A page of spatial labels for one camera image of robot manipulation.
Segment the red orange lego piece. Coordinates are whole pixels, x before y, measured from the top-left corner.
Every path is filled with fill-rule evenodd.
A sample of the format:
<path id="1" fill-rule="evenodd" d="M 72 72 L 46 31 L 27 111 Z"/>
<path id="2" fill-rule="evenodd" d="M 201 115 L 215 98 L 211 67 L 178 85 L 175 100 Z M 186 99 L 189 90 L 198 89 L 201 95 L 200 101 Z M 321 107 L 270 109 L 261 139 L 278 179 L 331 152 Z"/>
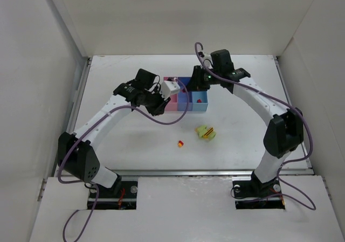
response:
<path id="1" fill-rule="evenodd" d="M 183 141 L 178 141 L 178 144 L 177 144 L 179 147 L 182 147 L 184 146 L 184 142 Z"/>

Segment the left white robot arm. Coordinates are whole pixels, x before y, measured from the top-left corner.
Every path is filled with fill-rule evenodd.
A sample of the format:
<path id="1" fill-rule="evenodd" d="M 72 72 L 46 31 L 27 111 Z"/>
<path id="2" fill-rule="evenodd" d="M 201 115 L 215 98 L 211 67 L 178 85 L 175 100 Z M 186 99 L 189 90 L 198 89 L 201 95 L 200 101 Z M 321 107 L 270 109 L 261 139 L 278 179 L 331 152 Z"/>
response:
<path id="1" fill-rule="evenodd" d="M 121 83 L 106 104 L 73 133 L 64 132 L 58 139 L 58 178 L 67 171 L 79 182 L 97 185 L 115 196 L 121 176 L 102 165 L 96 149 L 115 125 L 140 106 L 152 116 L 162 115 L 171 95 L 180 91 L 176 79 L 162 81 L 154 87 L 156 75 L 144 69 L 136 77 Z"/>

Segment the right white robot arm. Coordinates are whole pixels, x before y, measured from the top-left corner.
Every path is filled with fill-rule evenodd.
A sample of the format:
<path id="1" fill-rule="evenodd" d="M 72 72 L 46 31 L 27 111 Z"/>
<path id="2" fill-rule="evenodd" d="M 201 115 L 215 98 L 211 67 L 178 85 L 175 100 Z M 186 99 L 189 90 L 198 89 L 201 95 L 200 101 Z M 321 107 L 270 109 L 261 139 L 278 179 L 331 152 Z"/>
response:
<path id="1" fill-rule="evenodd" d="M 301 113 L 265 96 L 248 71 L 234 67 L 228 50 L 206 54 L 197 49 L 196 55 L 200 65 L 194 67 L 187 89 L 207 91 L 211 85 L 220 85 L 249 105 L 267 127 L 264 155 L 248 182 L 251 196 L 258 197 L 266 193 L 285 159 L 303 142 Z"/>

